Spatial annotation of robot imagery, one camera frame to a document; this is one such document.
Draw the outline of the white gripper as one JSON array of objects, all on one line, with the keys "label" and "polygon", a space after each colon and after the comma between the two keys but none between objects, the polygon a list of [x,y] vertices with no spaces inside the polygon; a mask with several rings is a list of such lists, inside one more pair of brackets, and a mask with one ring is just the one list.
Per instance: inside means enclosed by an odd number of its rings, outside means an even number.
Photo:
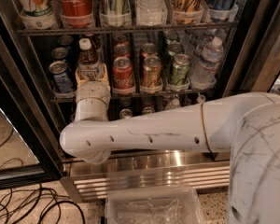
[{"label": "white gripper", "polygon": [[111,93],[108,77],[108,70],[105,63],[102,63],[103,77],[101,81],[88,81],[82,78],[79,69],[76,69],[75,78],[77,82],[76,92],[76,115],[75,121],[99,120],[107,121]]}]

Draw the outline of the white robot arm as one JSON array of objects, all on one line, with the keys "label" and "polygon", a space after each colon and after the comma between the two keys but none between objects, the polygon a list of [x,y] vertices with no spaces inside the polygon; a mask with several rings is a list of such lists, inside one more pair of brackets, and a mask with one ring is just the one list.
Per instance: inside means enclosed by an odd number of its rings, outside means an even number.
[{"label": "white robot arm", "polygon": [[228,151],[228,223],[280,224],[280,95],[242,93],[113,121],[109,101],[102,82],[78,87],[75,120],[60,135],[66,153],[99,164],[123,149]]}]

